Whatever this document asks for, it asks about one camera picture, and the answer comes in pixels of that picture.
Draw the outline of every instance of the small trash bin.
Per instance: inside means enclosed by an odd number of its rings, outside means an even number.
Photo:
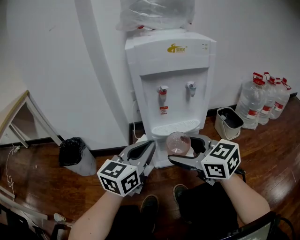
[[[96,160],[79,137],[73,137],[61,143],[59,163],[60,166],[84,177],[96,173]]]
[[[222,107],[217,110],[215,129],[226,140],[232,140],[240,135],[240,128],[244,121],[231,107]]]

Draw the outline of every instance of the black shoe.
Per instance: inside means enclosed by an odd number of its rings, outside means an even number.
[[[191,224],[192,221],[190,221],[184,214],[183,211],[180,210],[180,206],[179,206],[179,201],[178,199],[180,198],[180,196],[182,195],[182,193],[184,191],[188,190],[188,188],[186,186],[184,186],[183,184],[178,184],[176,185],[174,188],[173,188],[173,196],[174,196],[174,200],[176,201],[178,207],[179,207],[179,211],[180,211],[180,215],[182,217],[182,219],[188,223],[188,224]]]
[[[145,221],[145,230],[147,232],[154,232],[155,217],[158,213],[159,202],[155,195],[147,196],[141,206],[142,218]]]

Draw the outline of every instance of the water dispenser tap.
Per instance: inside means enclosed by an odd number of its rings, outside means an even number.
[[[159,96],[160,96],[160,99],[162,102],[165,102],[166,98],[167,98],[167,89],[169,87],[167,86],[160,86],[158,89],[157,89],[157,92],[159,93]]]
[[[191,95],[191,97],[194,97],[195,93],[196,93],[196,83],[195,82],[188,82],[186,84],[186,88],[189,90],[189,94]]]

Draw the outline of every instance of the white wall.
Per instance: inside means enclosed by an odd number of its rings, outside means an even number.
[[[133,122],[133,98],[130,93],[133,90],[133,85],[124,50],[127,35],[115,28],[119,21],[120,0],[91,0],[91,2],[114,85],[128,122]],[[134,111],[135,121],[141,121],[140,114],[136,113],[136,106]]]
[[[16,96],[26,91],[26,86],[12,56],[6,23],[6,7],[7,1],[0,1],[0,110],[13,101]],[[33,119],[26,107],[21,108],[13,123],[18,127],[25,140],[48,137],[48,134]],[[19,142],[19,140],[10,129],[7,129],[0,139],[0,145],[15,142]]]
[[[300,9],[288,0],[201,0],[191,30],[217,41],[210,108],[233,105],[253,72],[300,88]]]
[[[10,0],[7,29],[16,65],[39,109],[64,139],[79,136],[93,150],[127,145],[128,121],[109,85],[91,12],[73,0]]]
[[[133,86],[125,59],[126,34],[115,29],[120,1],[91,1],[113,81],[132,122]],[[189,29],[217,41],[210,109],[236,104],[241,83],[249,81],[254,71],[286,77],[292,91],[300,91],[300,10],[291,1],[196,0],[195,11]]]

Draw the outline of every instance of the plastic water jug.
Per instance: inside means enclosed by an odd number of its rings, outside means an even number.
[[[275,84],[275,78],[270,76],[269,73],[264,73],[266,77],[266,84],[264,86],[265,90],[265,98],[266,103],[263,106],[261,112],[259,113],[258,117],[258,123],[265,125],[269,121],[269,117],[271,114],[271,110],[275,104],[275,97],[276,97],[276,84]]]
[[[277,96],[275,98],[274,106],[271,110],[271,119],[277,119],[281,115],[290,99],[290,90],[292,89],[287,85],[287,80],[285,78],[283,78],[281,82],[276,82],[276,88]]]
[[[265,91],[263,76],[253,73],[253,81],[243,84],[240,99],[236,106],[236,113],[243,119],[243,128],[256,129],[258,114],[265,105]]]

